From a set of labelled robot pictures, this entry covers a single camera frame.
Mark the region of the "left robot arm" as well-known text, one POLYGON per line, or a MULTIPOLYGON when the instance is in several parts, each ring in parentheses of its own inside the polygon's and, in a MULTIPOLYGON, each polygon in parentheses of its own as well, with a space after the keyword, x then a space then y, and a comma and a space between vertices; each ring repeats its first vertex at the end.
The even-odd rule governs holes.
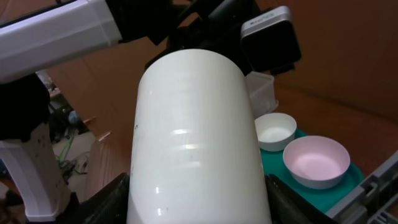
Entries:
POLYGON ((55 1, 1 25, 1 161, 29 223, 85 221, 50 147, 50 94, 37 72, 97 50, 148 37, 176 37, 168 51, 213 47, 260 12, 254 1, 55 1))

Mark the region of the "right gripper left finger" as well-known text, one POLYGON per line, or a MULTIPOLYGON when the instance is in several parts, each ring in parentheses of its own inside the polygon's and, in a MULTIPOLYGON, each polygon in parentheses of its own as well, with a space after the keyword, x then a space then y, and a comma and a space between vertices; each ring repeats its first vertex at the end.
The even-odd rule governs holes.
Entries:
POLYGON ((129 176, 118 175, 71 216, 71 224, 126 224, 129 176))

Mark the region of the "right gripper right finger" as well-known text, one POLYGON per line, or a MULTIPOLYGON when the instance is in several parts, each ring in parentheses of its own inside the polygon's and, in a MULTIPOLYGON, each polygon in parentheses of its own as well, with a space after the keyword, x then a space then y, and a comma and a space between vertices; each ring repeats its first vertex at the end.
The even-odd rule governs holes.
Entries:
POLYGON ((265 175, 268 201, 273 223, 337 224, 319 211, 276 175, 265 175))

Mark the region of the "white bowl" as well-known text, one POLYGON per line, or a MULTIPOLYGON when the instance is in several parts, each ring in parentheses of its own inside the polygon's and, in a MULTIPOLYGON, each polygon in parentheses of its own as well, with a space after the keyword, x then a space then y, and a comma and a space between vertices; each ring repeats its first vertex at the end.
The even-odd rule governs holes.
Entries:
POLYGON ((285 113, 269 113, 255 119, 259 147, 268 152, 283 151, 294 140, 296 120, 285 113))

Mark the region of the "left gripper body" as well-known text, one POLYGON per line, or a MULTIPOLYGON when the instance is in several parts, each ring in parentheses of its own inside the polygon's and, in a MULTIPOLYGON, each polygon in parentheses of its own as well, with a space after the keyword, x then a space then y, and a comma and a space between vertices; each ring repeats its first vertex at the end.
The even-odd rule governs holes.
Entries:
POLYGON ((198 17, 189 25, 172 31, 166 49, 147 62, 145 68, 178 50, 204 49, 229 58, 245 75, 250 73, 252 66, 241 50, 241 26, 260 14, 257 3, 254 0, 193 1, 179 19, 193 12, 198 17))

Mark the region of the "white cup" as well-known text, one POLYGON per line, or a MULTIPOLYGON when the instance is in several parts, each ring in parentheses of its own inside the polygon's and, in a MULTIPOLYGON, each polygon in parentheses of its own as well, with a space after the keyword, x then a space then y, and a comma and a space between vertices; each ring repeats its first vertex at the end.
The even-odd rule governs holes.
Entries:
POLYGON ((208 50, 168 54, 143 74, 128 223, 270 223, 244 76, 208 50))

